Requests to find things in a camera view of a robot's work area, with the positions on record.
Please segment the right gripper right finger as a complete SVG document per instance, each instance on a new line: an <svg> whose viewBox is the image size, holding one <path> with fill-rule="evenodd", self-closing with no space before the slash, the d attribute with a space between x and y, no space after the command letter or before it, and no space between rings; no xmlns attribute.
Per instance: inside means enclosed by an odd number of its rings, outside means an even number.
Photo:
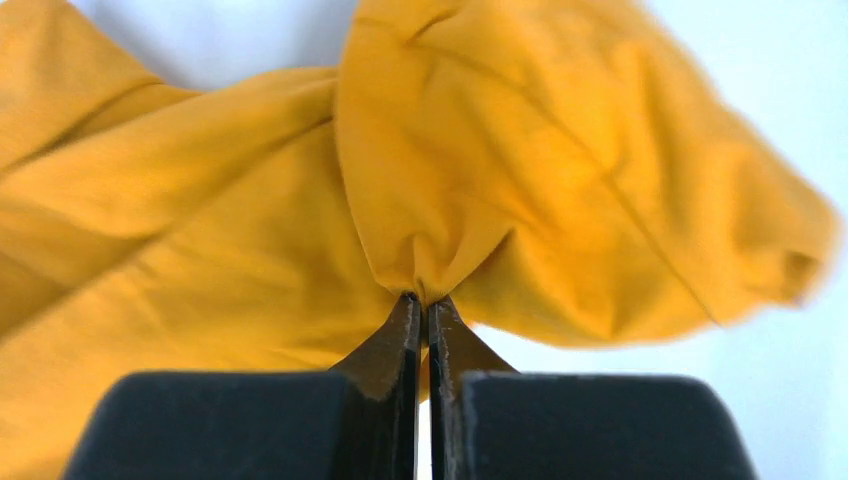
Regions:
<svg viewBox="0 0 848 480"><path fill-rule="evenodd" d="M521 373L427 310L437 479L753 479L736 423L685 376Z"/></svg>

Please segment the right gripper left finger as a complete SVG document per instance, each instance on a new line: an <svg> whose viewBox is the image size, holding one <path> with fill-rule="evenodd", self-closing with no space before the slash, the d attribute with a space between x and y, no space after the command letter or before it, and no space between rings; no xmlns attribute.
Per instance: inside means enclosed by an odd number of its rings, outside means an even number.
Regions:
<svg viewBox="0 0 848 480"><path fill-rule="evenodd" d="M411 479L421 307L401 296L336 365L145 371L102 398L67 479Z"/></svg>

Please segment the yellow t shirt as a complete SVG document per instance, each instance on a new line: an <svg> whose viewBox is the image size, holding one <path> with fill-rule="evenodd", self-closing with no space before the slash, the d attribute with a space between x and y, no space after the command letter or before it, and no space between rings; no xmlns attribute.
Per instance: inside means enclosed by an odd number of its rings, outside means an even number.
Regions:
<svg viewBox="0 0 848 480"><path fill-rule="evenodd" d="M328 367L397 297L546 344L807 296L838 216L632 1L364 1L335 68L171 86L1 5L1 475L139 370Z"/></svg>

